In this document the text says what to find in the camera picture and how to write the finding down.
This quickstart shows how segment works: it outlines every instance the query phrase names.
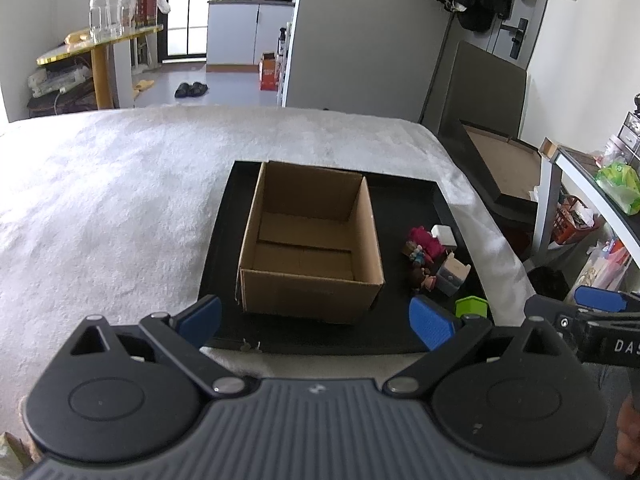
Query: open cardboard box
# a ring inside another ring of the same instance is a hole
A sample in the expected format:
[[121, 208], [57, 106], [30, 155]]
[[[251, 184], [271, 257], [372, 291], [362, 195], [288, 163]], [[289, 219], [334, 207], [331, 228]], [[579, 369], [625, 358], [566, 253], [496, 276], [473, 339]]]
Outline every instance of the open cardboard box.
[[529, 191], [540, 183], [540, 154], [517, 139], [463, 124], [500, 193], [531, 201]]
[[384, 283], [367, 180], [263, 163], [238, 268], [246, 312], [355, 323]]

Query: grey floor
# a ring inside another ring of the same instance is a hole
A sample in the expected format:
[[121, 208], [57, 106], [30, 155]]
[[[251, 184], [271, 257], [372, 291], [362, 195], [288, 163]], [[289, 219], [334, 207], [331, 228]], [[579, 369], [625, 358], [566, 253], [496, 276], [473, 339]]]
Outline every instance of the grey floor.
[[[204, 63], [164, 64], [134, 76], [134, 83], [141, 79], [155, 81], [154, 85], [140, 92], [134, 101], [136, 108], [161, 105], [234, 105], [276, 106], [277, 92], [261, 91], [257, 73], [206, 72]], [[209, 86], [202, 97], [176, 99], [175, 90], [182, 82], [199, 81]]]

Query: yellow table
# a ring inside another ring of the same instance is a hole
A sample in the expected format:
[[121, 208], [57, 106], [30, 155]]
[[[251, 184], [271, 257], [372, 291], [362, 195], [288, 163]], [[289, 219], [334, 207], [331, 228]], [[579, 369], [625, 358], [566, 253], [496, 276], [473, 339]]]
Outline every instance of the yellow table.
[[113, 108], [113, 97], [111, 95], [111, 89], [109, 87], [109, 67], [107, 66], [107, 46], [113, 43], [119, 43], [121, 41], [131, 40], [145, 34], [153, 34], [160, 32], [162, 25], [155, 25], [153, 27], [125, 27], [121, 35], [108, 38], [100, 41], [86, 40], [79, 43], [64, 44], [53, 50], [49, 50], [47, 53], [42, 54], [36, 63], [39, 65], [46, 65], [66, 57], [76, 56], [77, 54], [83, 54], [84, 52], [91, 52], [91, 66], [94, 72], [94, 88], [95, 88], [95, 101], [98, 105], [98, 110], [106, 110]]

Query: red basket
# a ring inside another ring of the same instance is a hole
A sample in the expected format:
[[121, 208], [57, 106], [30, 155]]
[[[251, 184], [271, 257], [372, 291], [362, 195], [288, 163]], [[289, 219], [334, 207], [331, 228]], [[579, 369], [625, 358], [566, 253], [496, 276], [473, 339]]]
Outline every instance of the red basket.
[[558, 245], [575, 244], [582, 240], [587, 234], [601, 227], [602, 223], [597, 216], [593, 217], [593, 227], [576, 227], [571, 222], [571, 210], [578, 202], [586, 207], [586, 204], [577, 196], [567, 195], [556, 210], [554, 229], [551, 231], [551, 237]]

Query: bed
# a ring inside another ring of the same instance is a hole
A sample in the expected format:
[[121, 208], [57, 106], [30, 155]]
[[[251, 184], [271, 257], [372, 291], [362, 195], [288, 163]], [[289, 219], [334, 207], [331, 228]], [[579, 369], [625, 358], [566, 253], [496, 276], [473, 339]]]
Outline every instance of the bed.
[[[462, 172], [419, 124], [290, 108], [159, 107], [0, 130], [0, 431], [82, 317], [133, 323], [193, 303], [236, 159], [286, 160], [438, 182], [497, 324], [534, 291]], [[209, 349], [233, 370], [384, 380], [419, 355], [324, 357]]]

